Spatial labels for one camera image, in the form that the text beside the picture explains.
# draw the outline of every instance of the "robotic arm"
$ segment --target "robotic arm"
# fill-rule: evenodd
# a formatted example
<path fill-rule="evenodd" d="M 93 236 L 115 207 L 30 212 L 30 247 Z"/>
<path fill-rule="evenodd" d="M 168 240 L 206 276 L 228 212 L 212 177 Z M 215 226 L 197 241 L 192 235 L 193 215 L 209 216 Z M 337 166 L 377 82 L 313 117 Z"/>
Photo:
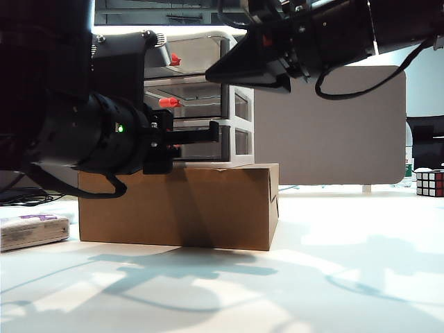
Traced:
<path fill-rule="evenodd" d="M 420 44 L 442 47 L 444 0 L 243 0 L 246 36 L 206 73 L 207 79 L 289 92 L 290 78 L 317 79 L 376 54 Z M 91 1 L 0 1 L 0 169 L 20 171 L 45 189 L 86 198 L 116 198 L 116 175 L 168 173 L 176 144 L 216 141 L 204 131 L 175 132 L 167 110 L 143 103 L 144 71 L 163 47 L 151 31 L 92 39 Z M 330 97 L 342 99 L 357 96 Z M 43 170 L 56 164 L 102 173 L 114 193 L 93 194 Z"/>
<path fill-rule="evenodd" d="M 213 82 L 290 92 L 290 77 L 303 77 L 318 80 L 320 96 L 344 99 L 357 95 L 321 92 L 331 70 L 377 50 L 386 53 L 422 43 L 414 58 L 426 47 L 443 46 L 443 0 L 281 0 L 283 13 L 271 0 L 244 1 L 248 25 L 229 22 L 223 1 L 219 3 L 221 19 L 247 33 L 207 71 Z"/>

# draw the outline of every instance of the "screw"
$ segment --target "screw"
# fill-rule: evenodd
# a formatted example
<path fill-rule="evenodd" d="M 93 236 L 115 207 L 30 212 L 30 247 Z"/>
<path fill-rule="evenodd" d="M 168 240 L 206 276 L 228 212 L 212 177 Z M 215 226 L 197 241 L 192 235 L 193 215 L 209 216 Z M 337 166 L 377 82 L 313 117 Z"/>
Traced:
<path fill-rule="evenodd" d="M 105 38 L 104 35 L 97 35 L 97 36 L 96 36 L 96 39 L 97 39 L 97 42 L 98 42 L 99 44 L 102 44 L 102 43 L 104 43 L 104 42 L 106 41 L 106 38 Z"/>
<path fill-rule="evenodd" d="M 143 38 L 148 38 L 150 37 L 150 32 L 148 30 L 143 30 L 142 31 L 142 37 Z"/>

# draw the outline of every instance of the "white wall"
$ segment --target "white wall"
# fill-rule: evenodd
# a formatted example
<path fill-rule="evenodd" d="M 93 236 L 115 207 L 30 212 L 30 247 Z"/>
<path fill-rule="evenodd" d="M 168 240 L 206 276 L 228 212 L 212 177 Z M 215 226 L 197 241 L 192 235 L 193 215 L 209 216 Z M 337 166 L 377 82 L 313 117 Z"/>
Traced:
<path fill-rule="evenodd" d="M 354 65 L 401 65 L 415 48 L 377 55 Z M 411 63 L 407 74 L 407 115 L 444 115 L 444 50 L 426 49 Z"/>

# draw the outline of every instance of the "rubik's cube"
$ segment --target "rubik's cube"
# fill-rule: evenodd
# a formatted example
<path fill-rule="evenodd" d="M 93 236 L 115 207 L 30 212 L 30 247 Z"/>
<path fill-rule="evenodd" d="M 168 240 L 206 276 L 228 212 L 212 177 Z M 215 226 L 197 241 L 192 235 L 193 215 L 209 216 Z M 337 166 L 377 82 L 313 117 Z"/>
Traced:
<path fill-rule="evenodd" d="M 444 170 L 416 174 L 417 195 L 444 196 Z"/>

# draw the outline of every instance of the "black wire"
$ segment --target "black wire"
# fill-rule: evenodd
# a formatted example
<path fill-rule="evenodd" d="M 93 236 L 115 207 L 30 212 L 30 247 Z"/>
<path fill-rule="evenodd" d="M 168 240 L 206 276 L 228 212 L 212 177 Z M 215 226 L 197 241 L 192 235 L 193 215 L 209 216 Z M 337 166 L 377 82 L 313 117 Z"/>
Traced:
<path fill-rule="evenodd" d="M 2 194 L 4 191 L 9 190 L 11 187 L 15 186 L 22 178 L 25 176 L 24 173 L 19 174 L 12 182 L 7 184 L 5 187 L 0 189 L 0 194 Z"/>
<path fill-rule="evenodd" d="M 39 187 L 15 187 L 9 191 L 11 194 L 17 192 L 17 195 L 0 200 L 0 206 L 35 207 L 43 203 L 50 203 L 65 196 L 64 194 L 56 192 L 47 192 Z"/>
<path fill-rule="evenodd" d="M 221 22 L 224 23 L 225 25 L 231 26 L 232 28 L 248 30 L 251 26 L 250 24 L 235 22 L 225 16 L 225 13 L 223 12 L 223 2 L 224 2 L 224 0 L 217 1 L 217 17 L 218 17 L 218 19 L 221 20 Z"/>
<path fill-rule="evenodd" d="M 328 74 L 330 74 L 330 72 L 332 71 L 332 69 L 327 69 L 326 71 L 324 71 L 321 74 L 321 76 L 319 76 L 319 78 L 316 82 L 316 86 L 315 86 L 316 94 L 319 97 L 322 97 L 323 99 L 328 99 L 330 101 L 342 101 L 345 99 L 353 99 L 355 97 L 359 97 L 359 96 L 365 95 L 369 92 L 372 92 L 373 90 L 381 87 L 382 85 L 385 85 L 387 82 L 389 82 L 390 80 L 392 80 L 393 78 L 395 78 L 396 76 L 401 74 L 411 64 L 411 62 L 413 60 L 415 60 L 415 58 L 419 55 L 419 53 L 421 53 L 422 50 L 433 45 L 434 40 L 435 40 L 435 36 L 427 38 L 416 49 L 414 49 L 407 56 L 407 58 L 405 58 L 404 62 L 388 78 L 386 78 L 385 80 L 381 81 L 380 83 L 374 85 L 373 87 L 368 88 L 366 90 L 362 90 L 360 92 L 353 92 L 353 93 L 349 93 L 349 94 L 326 94 L 325 92 L 323 92 L 321 89 L 322 84 L 324 83 L 325 77 Z"/>

